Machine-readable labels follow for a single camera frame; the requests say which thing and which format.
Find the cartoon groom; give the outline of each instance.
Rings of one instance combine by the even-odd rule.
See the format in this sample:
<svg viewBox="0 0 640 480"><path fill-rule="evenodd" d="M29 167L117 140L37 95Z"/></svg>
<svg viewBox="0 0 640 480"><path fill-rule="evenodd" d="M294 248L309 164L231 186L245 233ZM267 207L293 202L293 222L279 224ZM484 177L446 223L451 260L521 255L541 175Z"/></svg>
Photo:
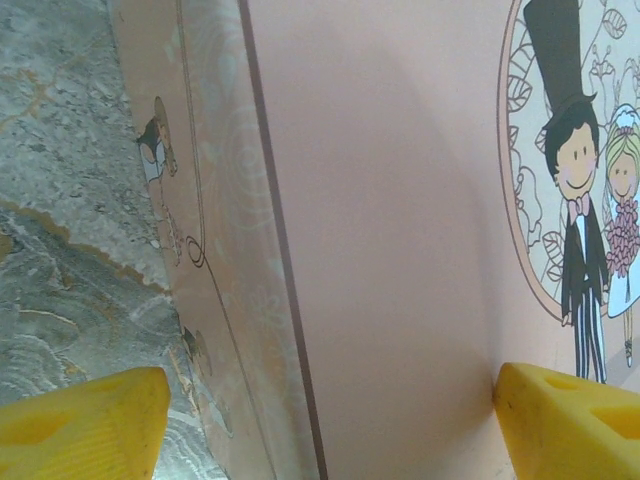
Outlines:
<svg viewBox="0 0 640 480"><path fill-rule="evenodd" d="M549 173L567 201L562 266L562 326L573 325L576 375L606 383L600 318L609 276L600 226L589 196L598 168L599 131L582 91L578 0L531 0L524 8L538 67L553 115L543 127Z"/></svg>

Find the stone floor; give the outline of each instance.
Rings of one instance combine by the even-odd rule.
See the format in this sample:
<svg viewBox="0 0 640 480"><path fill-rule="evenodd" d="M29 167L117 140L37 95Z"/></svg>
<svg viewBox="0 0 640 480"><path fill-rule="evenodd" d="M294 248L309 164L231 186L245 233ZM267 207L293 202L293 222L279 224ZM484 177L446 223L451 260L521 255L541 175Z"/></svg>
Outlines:
<svg viewBox="0 0 640 480"><path fill-rule="evenodd" d="M0 2L0 405L135 366L167 372L154 478L211 457L104 0Z"/></svg>

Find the pink bow tie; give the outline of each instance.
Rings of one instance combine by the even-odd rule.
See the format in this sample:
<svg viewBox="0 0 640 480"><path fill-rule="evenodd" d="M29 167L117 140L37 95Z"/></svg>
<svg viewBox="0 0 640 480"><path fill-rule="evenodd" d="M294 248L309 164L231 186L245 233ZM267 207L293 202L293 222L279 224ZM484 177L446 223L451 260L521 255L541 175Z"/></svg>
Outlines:
<svg viewBox="0 0 640 480"><path fill-rule="evenodd" d="M578 197L575 200L569 200L569 220L571 221L571 225L575 223L580 215L584 215L585 217L589 215L589 205L591 205L591 202L589 201L588 193L585 193L582 197Z"/></svg>

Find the striped trousers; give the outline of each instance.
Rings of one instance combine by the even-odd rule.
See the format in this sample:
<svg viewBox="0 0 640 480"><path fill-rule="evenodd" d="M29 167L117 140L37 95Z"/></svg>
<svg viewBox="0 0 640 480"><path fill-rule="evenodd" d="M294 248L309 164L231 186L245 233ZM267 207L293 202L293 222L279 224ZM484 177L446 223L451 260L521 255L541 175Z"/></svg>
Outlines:
<svg viewBox="0 0 640 480"><path fill-rule="evenodd" d="M606 383L604 335L600 317L600 302L587 287L582 292L582 302L573 320L576 342L576 376L589 378L589 360L593 357L596 382Z"/></svg>

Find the yellow plastic corner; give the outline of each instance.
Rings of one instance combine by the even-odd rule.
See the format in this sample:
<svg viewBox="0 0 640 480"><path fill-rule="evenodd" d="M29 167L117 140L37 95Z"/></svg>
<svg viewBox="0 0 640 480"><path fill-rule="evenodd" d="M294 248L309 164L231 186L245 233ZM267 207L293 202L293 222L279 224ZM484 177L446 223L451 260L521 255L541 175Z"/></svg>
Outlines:
<svg viewBox="0 0 640 480"><path fill-rule="evenodd" d="M518 479L640 479L639 395L506 363L494 405Z"/></svg>
<svg viewBox="0 0 640 480"><path fill-rule="evenodd" d="M151 479L171 394L135 368L0 408L0 480Z"/></svg>

